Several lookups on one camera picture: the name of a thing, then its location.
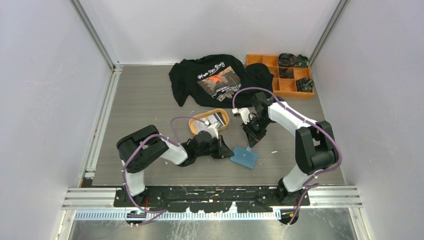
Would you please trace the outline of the blue leather card holder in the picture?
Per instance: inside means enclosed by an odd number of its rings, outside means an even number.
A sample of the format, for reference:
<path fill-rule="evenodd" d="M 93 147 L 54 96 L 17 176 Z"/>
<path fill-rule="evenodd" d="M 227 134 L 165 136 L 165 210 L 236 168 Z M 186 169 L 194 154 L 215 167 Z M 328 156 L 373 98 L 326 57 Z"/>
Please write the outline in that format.
<path fill-rule="evenodd" d="M 252 170 L 258 160 L 258 155 L 251 152 L 251 148 L 242 148 L 236 146 L 233 150 L 234 155 L 230 157 L 230 161 L 244 168 Z"/>

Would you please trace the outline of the yellow oval tray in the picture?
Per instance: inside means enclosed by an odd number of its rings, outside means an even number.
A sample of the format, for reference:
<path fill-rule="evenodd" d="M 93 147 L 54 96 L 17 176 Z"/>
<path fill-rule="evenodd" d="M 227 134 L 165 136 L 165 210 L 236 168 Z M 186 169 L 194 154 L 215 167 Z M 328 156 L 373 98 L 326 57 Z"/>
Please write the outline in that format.
<path fill-rule="evenodd" d="M 221 108 L 216 108 L 205 113 L 198 114 L 193 118 L 190 118 L 188 121 L 190 131 L 193 135 L 198 134 L 200 131 L 207 130 L 208 126 L 202 121 L 211 125 L 218 123 L 217 131 L 220 132 L 228 127 L 230 118 L 227 112 Z"/>

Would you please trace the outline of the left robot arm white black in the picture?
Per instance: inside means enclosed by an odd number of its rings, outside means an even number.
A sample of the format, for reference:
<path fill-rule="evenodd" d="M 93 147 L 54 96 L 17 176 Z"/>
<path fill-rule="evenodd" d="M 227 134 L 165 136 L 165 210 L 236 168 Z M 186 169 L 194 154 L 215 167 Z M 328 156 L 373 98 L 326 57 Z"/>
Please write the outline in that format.
<path fill-rule="evenodd" d="M 235 155 L 218 129 L 211 126 L 185 142 L 176 143 L 160 134 L 157 127 L 151 124 L 121 138 L 116 148 L 122 163 L 126 200 L 135 207 L 141 206 L 146 200 L 145 169 L 157 159 L 164 159 L 178 167 L 187 167 L 199 157 L 220 160 Z"/>

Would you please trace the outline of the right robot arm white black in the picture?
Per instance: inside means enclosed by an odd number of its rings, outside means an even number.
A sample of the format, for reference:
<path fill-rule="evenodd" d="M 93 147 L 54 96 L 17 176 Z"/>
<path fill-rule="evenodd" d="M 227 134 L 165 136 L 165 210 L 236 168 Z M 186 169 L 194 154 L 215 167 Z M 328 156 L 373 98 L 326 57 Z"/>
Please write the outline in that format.
<path fill-rule="evenodd" d="M 251 99 L 255 111 L 247 107 L 232 108 L 232 113 L 242 119 L 242 129 L 253 148 L 267 134 L 267 127 L 276 123 L 294 136 L 295 165 L 288 175 L 278 181 L 276 199 L 291 205 L 306 192 L 308 183 L 319 174 L 332 171 L 342 163 L 340 148 L 336 145 L 333 129 L 327 121 L 316 121 L 294 110 L 285 100 L 263 92 Z"/>

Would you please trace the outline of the silver vip card in tray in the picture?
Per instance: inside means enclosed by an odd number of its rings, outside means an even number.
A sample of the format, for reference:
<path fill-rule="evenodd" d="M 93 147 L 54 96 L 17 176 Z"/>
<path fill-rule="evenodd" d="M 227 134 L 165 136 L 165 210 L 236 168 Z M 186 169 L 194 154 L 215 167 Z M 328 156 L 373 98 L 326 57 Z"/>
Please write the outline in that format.
<path fill-rule="evenodd" d="M 198 121 L 198 120 L 194 120 L 192 122 L 191 126 L 192 126 L 192 131 L 193 131 L 194 134 L 198 134 L 201 131 L 206 131 L 207 127 L 208 127 L 207 124 L 205 124 L 201 121 Z"/>

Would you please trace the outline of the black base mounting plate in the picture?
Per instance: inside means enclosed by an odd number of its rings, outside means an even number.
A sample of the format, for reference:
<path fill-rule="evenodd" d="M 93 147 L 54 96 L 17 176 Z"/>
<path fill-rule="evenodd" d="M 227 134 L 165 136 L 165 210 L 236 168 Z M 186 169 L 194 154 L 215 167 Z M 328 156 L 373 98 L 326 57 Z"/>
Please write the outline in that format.
<path fill-rule="evenodd" d="M 237 213 L 266 213 L 274 207 L 310 205 L 309 196 L 301 193 L 279 198 L 276 186 L 147 186 L 133 200 L 152 211 L 167 210 L 170 213 L 225 213 L 231 206 Z"/>

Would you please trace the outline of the orange wooden compartment tray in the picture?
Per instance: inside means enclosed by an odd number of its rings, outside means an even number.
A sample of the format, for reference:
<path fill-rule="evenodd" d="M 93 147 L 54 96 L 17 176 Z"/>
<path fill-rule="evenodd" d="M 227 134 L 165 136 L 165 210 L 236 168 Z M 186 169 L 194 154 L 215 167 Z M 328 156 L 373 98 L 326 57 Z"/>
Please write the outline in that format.
<path fill-rule="evenodd" d="M 311 99 L 315 92 L 300 91 L 297 89 L 297 81 L 302 78 L 312 79 L 311 68 L 280 66 L 277 55 L 247 54 L 246 65 L 262 63 L 267 66 L 274 76 L 272 81 L 273 92 L 282 98 Z"/>

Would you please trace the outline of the dark sock middle compartment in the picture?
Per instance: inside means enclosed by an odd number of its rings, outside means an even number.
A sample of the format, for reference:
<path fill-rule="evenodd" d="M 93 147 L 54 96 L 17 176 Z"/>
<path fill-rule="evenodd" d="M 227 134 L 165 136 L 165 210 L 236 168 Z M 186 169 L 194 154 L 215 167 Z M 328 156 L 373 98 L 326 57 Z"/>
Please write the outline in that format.
<path fill-rule="evenodd" d="M 294 70 L 292 67 L 279 67 L 278 74 L 281 79 L 294 79 Z"/>

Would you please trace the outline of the black printed t-shirt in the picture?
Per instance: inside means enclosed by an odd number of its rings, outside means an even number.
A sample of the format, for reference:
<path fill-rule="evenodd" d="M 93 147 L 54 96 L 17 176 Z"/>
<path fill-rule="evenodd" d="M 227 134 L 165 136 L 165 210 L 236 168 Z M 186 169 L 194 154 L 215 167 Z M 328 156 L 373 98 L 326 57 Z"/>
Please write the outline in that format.
<path fill-rule="evenodd" d="M 184 59 L 168 73 L 176 103 L 182 107 L 188 97 L 202 107 L 231 109 L 252 106 L 260 89 L 272 91 L 274 75 L 263 63 L 248 66 L 229 54 Z"/>

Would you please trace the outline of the green patterned sock lower right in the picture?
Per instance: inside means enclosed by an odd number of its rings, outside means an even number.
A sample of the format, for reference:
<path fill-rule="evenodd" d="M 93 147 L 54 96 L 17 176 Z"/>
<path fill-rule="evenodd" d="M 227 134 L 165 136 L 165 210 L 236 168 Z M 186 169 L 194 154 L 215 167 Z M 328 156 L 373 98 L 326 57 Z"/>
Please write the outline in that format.
<path fill-rule="evenodd" d="M 302 77 L 295 82 L 296 89 L 298 92 L 312 93 L 315 85 L 314 81 L 310 77 Z"/>

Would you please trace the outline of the dark rolled sock top left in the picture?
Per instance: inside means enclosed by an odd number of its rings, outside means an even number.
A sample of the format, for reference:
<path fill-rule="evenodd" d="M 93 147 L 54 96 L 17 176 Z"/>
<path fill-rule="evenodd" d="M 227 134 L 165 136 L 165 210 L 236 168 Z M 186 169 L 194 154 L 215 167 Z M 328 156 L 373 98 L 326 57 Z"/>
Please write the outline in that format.
<path fill-rule="evenodd" d="M 292 53 L 281 53 L 277 57 L 277 62 L 279 67 L 294 67 L 298 62 L 298 58 Z"/>

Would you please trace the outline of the green rolled sock top right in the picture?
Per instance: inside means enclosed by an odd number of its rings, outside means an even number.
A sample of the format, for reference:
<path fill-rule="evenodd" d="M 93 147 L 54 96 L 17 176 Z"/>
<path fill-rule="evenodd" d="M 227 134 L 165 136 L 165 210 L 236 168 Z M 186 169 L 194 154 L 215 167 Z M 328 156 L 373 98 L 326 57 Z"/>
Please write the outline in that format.
<path fill-rule="evenodd" d="M 297 68 L 308 68 L 309 67 L 309 58 L 303 54 L 299 54 L 296 56 L 297 61 L 295 63 L 295 67 Z"/>

